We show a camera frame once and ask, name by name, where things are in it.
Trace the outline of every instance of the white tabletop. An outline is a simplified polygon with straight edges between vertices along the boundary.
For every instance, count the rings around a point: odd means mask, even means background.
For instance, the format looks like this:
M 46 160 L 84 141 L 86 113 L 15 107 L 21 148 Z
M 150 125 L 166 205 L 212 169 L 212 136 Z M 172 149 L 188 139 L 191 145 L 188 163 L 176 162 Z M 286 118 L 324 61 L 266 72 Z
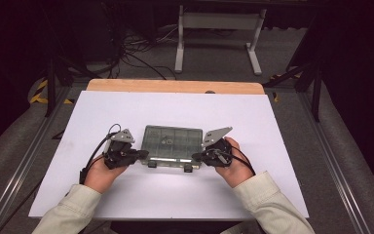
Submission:
M 140 149 L 147 125 L 202 129 L 233 127 L 257 173 L 269 171 L 281 191 L 308 217 L 305 202 L 265 95 L 81 93 L 29 216 L 57 205 L 113 124 L 130 129 Z M 232 189 L 213 167 L 151 169 L 136 162 L 102 196 L 95 218 L 115 220 L 247 220 Z

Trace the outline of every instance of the white desk frame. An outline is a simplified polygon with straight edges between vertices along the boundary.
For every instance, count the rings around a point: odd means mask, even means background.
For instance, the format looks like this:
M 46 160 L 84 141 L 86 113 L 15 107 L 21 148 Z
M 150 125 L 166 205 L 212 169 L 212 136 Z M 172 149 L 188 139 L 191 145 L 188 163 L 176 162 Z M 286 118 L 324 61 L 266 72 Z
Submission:
M 261 10 L 260 14 L 184 13 L 183 6 L 180 6 L 178 18 L 178 45 L 174 71 L 181 73 L 183 69 L 184 28 L 219 28 L 254 30 L 253 40 L 251 43 L 246 43 L 246 48 L 254 74 L 261 75 L 262 70 L 254 49 L 259 39 L 265 15 L 266 9 Z

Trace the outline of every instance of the hand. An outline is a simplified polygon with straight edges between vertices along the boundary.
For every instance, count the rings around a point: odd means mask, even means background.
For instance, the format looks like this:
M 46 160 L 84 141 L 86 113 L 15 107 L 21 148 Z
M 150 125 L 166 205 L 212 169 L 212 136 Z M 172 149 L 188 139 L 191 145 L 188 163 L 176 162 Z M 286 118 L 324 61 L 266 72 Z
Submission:
M 224 137 L 224 139 L 227 140 L 233 146 L 233 155 L 248 162 L 242 155 L 242 153 L 239 152 L 239 150 L 235 149 L 235 147 L 240 149 L 239 144 L 235 140 L 227 136 Z M 236 187 L 237 185 L 241 184 L 242 182 L 253 176 L 251 170 L 245 164 L 239 162 L 236 159 L 233 159 L 232 164 L 229 168 L 216 167 L 215 170 L 226 180 L 226 182 L 232 188 Z
M 114 179 L 123 173 L 127 167 L 110 170 L 105 165 L 104 159 L 100 157 L 102 155 L 99 155 L 92 161 L 93 165 L 88 171 L 84 185 L 99 193 L 104 193 L 111 187 Z

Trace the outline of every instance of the sleeve cuff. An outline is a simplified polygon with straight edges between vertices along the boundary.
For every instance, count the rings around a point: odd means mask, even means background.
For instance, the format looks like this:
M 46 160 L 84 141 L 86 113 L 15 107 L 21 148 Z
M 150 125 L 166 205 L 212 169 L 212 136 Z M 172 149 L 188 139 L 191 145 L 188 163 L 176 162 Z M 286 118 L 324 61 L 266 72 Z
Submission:
M 100 199 L 101 194 L 97 191 L 85 185 L 74 184 L 59 204 L 82 216 L 92 217 Z
M 249 178 L 233 190 L 236 196 L 242 200 L 243 206 L 247 210 L 258 207 L 275 194 L 281 192 L 268 172 Z

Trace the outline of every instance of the desk leg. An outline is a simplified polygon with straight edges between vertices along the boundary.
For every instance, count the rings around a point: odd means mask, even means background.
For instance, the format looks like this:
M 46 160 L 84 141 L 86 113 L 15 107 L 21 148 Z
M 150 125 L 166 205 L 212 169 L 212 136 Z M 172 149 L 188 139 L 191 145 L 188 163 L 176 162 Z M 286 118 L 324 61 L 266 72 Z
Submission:
M 181 73 L 183 71 L 183 58 L 184 58 L 183 16 L 184 16 L 183 6 L 180 6 L 180 12 L 179 12 L 179 17 L 178 17 L 178 46 L 177 46 L 177 55 L 175 56 L 175 69 L 174 69 L 176 73 Z
M 254 29 L 254 37 L 253 41 L 246 44 L 248 57 L 250 58 L 251 66 L 253 67 L 253 71 L 255 75 L 261 75 L 262 69 L 260 68 L 259 60 L 257 59 L 256 53 L 254 49 L 256 48 L 257 40 L 259 39 L 260 30 L 263 26 L 263 21 L 266 16 L 266 9 L 260 11 L 259 19 L 257 20 L 256 27 Z

